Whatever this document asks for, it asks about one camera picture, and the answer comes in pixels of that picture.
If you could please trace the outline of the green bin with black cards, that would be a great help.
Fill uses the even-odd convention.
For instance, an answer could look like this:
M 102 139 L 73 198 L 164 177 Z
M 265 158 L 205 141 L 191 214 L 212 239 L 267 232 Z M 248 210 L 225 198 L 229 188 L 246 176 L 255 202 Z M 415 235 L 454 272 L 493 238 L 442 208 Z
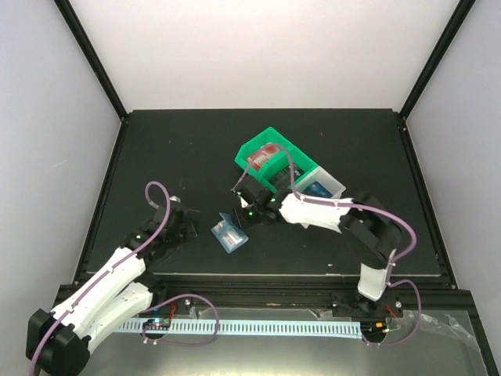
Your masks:
M 275 153 L 266 156 L 257 173 L 258 180 L 272 192 L 290 188 L 290 161 L 293 162 L 294 184 L 299 190 L 299 182 L 313 172 L 319 165 L 307 154 L 295 146 L 287 146 L 287 153 L 277 149 Z

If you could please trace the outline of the left small circuit board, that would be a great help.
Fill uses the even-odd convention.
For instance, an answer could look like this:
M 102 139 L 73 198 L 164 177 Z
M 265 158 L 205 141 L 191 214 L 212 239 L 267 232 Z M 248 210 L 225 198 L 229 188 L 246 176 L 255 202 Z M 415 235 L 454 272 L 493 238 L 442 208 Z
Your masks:
M 167 333 L 171 326 L 170 318 L 148 318 L 142 324 L 142 330 L 147 335 L 164 335 Z

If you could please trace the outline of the blue card holder wallet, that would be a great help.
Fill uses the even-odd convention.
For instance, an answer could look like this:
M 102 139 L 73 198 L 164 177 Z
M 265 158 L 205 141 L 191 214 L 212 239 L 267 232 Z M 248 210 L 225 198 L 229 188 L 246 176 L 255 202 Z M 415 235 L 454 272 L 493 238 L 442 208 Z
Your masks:
M 246 244 L 249 237 L 233 222 L 230 215 L 222 212 L 219 215 L 221 220 L 211 229 L 211 232 L 226 253 L 231 254 Z

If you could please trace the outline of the small circuit board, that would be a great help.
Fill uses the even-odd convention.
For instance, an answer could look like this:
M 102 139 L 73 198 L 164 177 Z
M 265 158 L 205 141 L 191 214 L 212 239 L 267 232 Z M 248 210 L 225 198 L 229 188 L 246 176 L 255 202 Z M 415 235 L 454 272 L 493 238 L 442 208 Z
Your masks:
M 148 318 L 142 324 L 142 330 L 147 335 L 164 335 L 167 333 L 171 326 L 170 318 Z
M 377 321 L 362 325 L 362 331 L 365 334 L 387 334 L 391 331 L 397 331 L 401 327 L 399 322 L 393 324 L 392 322 Z

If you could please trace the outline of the right black frame post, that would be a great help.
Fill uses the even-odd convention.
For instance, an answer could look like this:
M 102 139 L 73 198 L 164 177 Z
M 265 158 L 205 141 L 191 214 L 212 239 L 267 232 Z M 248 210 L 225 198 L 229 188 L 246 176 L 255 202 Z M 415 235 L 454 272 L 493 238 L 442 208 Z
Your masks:
M 422 71 L 420 72 L 416 82 L 402 105 L 401 110 L 399 111 L 399 117 L 403 121 L 406 121 L 409 118 L 409 115 L 417 105 L 420 97 L 424 93 L 425 88 L 457 36 L 460 28 L 463 26 L 465 19 L 474 7 L 475 2 L 475 0 L 458 1 L 439 39 L 435 43 L 431 54 L 427 58 Z

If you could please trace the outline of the black credit card stack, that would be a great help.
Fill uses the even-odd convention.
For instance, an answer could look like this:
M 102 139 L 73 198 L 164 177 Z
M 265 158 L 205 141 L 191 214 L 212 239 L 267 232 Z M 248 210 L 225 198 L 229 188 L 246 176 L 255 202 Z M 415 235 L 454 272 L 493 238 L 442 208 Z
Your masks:
M 304 174 L 304 171 L 298 166 L 294 165 L 294 179 L 297 180 L 301 178 Z M 286 189 L 290 187 L 290 168 L 285 167 L 279 172 L 277 172 L 269 182 L 272 184 L 274 188 L 277 190 Z

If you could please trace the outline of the white bin with blue cards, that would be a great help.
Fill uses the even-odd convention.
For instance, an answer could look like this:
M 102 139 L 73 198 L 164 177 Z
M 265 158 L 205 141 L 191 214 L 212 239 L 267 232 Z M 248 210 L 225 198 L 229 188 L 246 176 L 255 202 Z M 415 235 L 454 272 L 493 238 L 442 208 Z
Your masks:
M 346 190 L 342 183 L 321 166 L 304 175 L 295 186 L 302 194 L 320 198 L 341 198 Z

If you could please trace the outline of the right small circuit board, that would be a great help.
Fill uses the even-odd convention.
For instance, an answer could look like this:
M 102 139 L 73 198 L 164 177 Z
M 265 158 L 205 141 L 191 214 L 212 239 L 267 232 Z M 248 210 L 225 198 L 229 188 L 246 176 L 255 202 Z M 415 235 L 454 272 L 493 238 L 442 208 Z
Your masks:
M 387 334 L 391 331 L 397 331 L 401 327 L 399 322 L 393 324 L 392 322 L 377 321 L 362 325 L 362 331 L 365 334 Z

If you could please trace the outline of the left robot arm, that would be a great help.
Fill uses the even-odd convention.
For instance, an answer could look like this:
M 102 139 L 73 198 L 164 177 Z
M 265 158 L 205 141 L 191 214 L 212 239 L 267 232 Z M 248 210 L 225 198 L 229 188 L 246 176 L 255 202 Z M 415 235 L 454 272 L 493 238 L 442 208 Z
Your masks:
M 28 320 L 26 357 L 31 369 L 78 375 L 96 348 L 133 316 L 162 311 L 165 282 L 150 268 L 196 237 L 185 205 L 172 201 L 132 231 L 105 265 L 64 302 Z

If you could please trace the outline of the green bin with red cards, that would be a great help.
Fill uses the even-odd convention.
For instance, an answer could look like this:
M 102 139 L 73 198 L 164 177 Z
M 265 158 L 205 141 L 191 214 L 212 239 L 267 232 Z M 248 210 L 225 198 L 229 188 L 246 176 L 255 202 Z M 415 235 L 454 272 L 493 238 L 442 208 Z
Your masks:
M 247 173 L 260 183 L 271 183 L 272 177 L 288 166 L 286 154 L 279 148 L 284 147 L 291 152 L 295 145 L 273 127 L 264 131 L 243 144 L 234 161 L 242 169 L 250 165 Z

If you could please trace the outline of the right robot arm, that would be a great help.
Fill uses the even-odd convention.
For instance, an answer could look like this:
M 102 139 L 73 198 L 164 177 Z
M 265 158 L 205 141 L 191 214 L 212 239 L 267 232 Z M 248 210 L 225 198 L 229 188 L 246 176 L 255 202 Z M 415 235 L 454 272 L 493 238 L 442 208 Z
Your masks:
M 360 262 L 357 309 L 372 316 L 384 307 L 383 294 L 402 230 L 381 208 L 366 210 L 362 201 L 353 198 L 314 197 L 291 188 L 272 192 L 249 175 L 232 188 L 232 193 L 240 199 L 235 216 L 242 229 L 258 223 L 281 222 L 349 232 L 364 246 L 353 251 Z

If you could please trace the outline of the left black frame post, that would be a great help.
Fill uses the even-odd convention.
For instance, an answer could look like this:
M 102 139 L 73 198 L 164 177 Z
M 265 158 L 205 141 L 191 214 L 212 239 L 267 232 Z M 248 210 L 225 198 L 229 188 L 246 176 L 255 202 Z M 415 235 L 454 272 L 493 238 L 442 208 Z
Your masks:
M 117 90 L 114 88 L 114 85 L 110 80 L 110 77 L 106 72 L 101 59 L 99 58 L 71 2 L 68 0 L 54 0 L 53 2 L 70 29 L 78 47 L 83 52 L 88 65 L 91 67 L 92 72 L 100 83 L 118 118 L 121 121 L 126 120 L 128 118 L 128 112 L 126 111 Z

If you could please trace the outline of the red white credit card stack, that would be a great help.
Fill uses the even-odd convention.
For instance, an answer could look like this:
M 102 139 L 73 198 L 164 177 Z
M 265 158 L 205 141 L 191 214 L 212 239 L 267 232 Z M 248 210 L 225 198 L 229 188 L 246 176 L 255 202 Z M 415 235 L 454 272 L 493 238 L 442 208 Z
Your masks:
M 246 158 L 246 162 L 258 172 L 266 163 L 273 159 L 280 152 L 280 148 L 266 143 L 260 150 L 256 150 Z

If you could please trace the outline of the blue credit card stack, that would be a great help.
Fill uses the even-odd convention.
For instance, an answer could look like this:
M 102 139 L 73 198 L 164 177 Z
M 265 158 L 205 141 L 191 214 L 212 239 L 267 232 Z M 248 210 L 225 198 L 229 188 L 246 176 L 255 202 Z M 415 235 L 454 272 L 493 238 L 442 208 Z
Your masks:
M 321 183 L 315 181 L 307 186 L 304 191 L 304 194 L 313 196 L 313 197 L 322 197 L 322 198 L 331 198 L 333 194 L 325 188 Z

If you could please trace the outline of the black frame post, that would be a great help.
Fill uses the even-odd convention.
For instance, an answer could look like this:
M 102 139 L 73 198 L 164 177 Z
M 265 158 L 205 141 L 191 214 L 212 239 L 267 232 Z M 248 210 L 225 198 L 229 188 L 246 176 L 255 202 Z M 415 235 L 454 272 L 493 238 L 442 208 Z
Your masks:
M 83 52 L 88 65 L 91 67 L 92 72 L 100 83 L 118 118 L 121 121 L 126 120 L 128 118 L 128 112 L 126 111 L 117 90 L 114 88 L 114 85 L 110 80 L 110 77 L 106 72 L 101 59 L 99 58 L 71 2 L 68 0 L 54 0 L 53 2 L 70 29 L 78 47 Z
M 399 117 L 403 121 L 406 121 L 409 118 L 409 115 L 417 105 L 420 97 L 424 93 L 425 88 L 457 36 L 460 28 L 463 26 L 465 19 L 474 7 L 475 2 L 475 0 L 458 1 L 439 39 L 435 43 L 431 54 L 427 58 L 422 71 L 420 72 L 416 82 L 402 105 L 401 110 L 399 111 Z

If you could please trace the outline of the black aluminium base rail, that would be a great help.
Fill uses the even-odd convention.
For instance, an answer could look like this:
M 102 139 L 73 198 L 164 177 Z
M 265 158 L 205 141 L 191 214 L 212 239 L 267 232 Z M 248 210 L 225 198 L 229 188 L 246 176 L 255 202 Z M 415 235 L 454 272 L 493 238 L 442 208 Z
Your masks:
M 443 284 L 416 282 L 419 295 L 407 283 L 389 287 L 373 302 L 357 291 L 353 277 L 224 277 L 175 276 L 147 273 L 138 277 L 153 289 L 153 302 L 159 304 L 176 295 L 195 294 L 190 305 L 204 304 L 207 298 L 219 308 L 307 308 L 333 310 L 338 316 L 376 317 L 390 306 L 399 313 L 416 309 L 421 302 L 424 310 L 474 309 L 472 294 Z

